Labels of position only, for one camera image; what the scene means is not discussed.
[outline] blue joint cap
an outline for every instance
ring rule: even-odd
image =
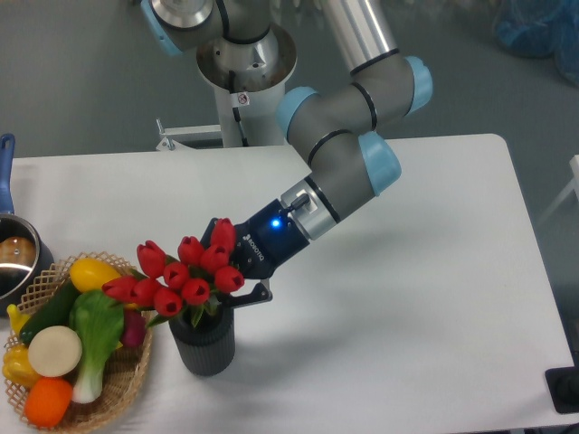
[[[432,75],[431,72],[424,66],[419,58],[409,56],[406,61],[410,63],[410,67],[413,69],[414,74],[414,98],[413,104],[408,110],[408,113],[425,106],[428,101],[432,98]]]
[[[377,196],[402,174],[400,162],[394,151],[376,132],[370,131],[358,138],[365,169]]]
[[[275,118],[286,140],[288,139],[288,132],[290,131],[290,123],[293,115],[296,114],[299,106],[312,95],[318,95],[312,88],[296,88],[286,93],[286,96],[281,100],[281,103],[275,111]]]
[[[151,31],[157,38],[158,42],[161,44],[161,47],[165,53],[169,56],[177,56],[178,54],[183,54],[183,52],[176,47],[173,41],[171,41],[171,38],[169,38],[169,36],[166,34],[165,29],[157,20],[157,17],[155,16],[155,13],[153,12],[151,4],[148,0],[141,1],[141,9],[143,10],[143,14],[145,14],[145,18],[147,18],[147,22],[151,28]]]

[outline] black vase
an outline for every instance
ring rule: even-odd
[[[181,360],[195,375],[216,375],[229,366],[235,355],[233,309],[223,307],[211,319],[197,328],[193,328],[187,313],[169,321]]]

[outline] metal bracket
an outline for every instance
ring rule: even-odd
[[[161,119],[158,118],[157,128],[159,130],[159,138],[161,139],[161,144],[163,145],[164,150],[166,149],[169,151],[174,151],[178,147],[175,145],[176,142],[194,144],[195,142],[220,140],[222,138],[221,127],[219,125],[164,128],[161,124]]]
[[[273,300],[273,294],[270,291],[270,280],[268,278],[261,280],[253,287],[251,293],[244,296],[227,296],[220,301],[228,307],[245,307],[249,305],[257,305]]]

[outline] pot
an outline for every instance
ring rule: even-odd
[[[233,308],[223,307],[210,324],[194,328],[188,312],[169,320],[181,360],[190,373],[212,376],[235,356]]]
[[[12,134],[0,137],[0,316],[7,316],[8,305],[20,303],[34,278],[53,262],[38,231],[14,215],[10,175],[15,145]]]

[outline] cucumber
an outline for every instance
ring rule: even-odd
[[[51,326],[66,326],[69,322],[69,314],[74,301],[79,297],[80,291],[72,285],[70,279],[62,284],[52,297],[26,321],[20,330],[18,338],[20,342],[28,345],[34,337],[45,328]]]

